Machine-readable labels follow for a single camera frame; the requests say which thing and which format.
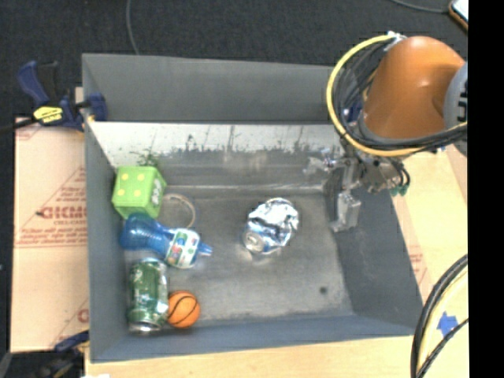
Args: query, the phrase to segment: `crushed can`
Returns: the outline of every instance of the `crushed can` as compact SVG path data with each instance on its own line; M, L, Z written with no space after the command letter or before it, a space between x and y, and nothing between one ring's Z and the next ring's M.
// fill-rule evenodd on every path
M242 241L252 254L271 254L298 230L299 213L285 198L271 198L249 213Z
M168 314L168 266L155 258L136 262L128 275L128 323L132 332L159 331Z

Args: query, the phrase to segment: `orange basketball toy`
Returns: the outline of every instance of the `orange basketball toy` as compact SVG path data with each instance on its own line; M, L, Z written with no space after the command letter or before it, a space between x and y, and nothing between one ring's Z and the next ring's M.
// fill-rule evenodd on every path
M189 328L199 318L199 302L189 291L174 291L168 297L167 321L174 328Z

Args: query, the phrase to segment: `blue clamp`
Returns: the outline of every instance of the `blue clamp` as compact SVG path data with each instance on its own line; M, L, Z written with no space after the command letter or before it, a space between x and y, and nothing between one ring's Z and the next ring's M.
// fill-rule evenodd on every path
M83 131L84 118L80 110L91 108L95 120L106 120L108 110L100 93L89 94L83 101L73 104L68 95L59 98L54 86L57 63L38 66L36 61L23 65L17 73L21 89L33 98L34 120L42 126L62 126Z

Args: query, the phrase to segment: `cardboard sheet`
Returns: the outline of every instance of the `cardboard sheet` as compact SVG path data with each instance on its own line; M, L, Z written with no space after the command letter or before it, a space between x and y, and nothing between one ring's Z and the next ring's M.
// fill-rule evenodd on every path
M47 350L88 328L83 134L16 133L12 352Z

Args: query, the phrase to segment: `crumpled aluminum can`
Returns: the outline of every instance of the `crumpled aluminum can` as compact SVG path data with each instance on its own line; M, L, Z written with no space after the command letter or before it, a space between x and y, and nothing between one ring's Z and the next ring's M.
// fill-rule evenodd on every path
M247 217L242 234L253 254L271 254L289 243L298 230L299 213L285 198L271 198Z

